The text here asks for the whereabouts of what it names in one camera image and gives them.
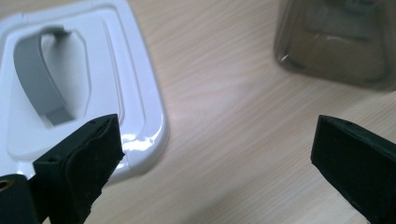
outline white plastic object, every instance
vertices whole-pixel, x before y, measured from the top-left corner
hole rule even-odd
[[[49,26],[70,35],[43,36],[53,81],[73,120],[39,116],[18,80],[17,42]],[[169,127],[145,43],[124,0],[83,1],[0,21],[0,175],[35,172],[32,162],[90,119],[117,113],[125,157],[112,178],[138,175],[162,154]]]

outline wood grain surface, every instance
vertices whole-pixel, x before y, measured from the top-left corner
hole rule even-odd
[[[0,17],[67,0],[1,0]],[[367,221],[311,164],[319,114],[396,142],[396,93],[290,73],[277,0],[131,0],[171,135],[145,174],[107,186],[86,223]]]

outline wooden table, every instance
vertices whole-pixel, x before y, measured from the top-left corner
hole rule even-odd
[[[72,2],[2,0],[0,17]],[[292,74],[277,0],[131,0],[171,126],[147,173],[107,186],[86,223],[367,223],[311,164],[319,114],[396,142],[396,93]]]

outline dark plastic container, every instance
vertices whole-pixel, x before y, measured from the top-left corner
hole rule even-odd
[[[396,0],[289,0],[275,54],[289,69],[360,86],[395,80]]]

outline gray handle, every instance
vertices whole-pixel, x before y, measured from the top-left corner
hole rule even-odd
[[[69,121],[66,101],[52,80],[41,48],[42,35],[57,39],[68,35],[63,27],[49,27],[21,39],[14,49],[14,64],[18,79],[38,115],[45,115],[53,124]]]

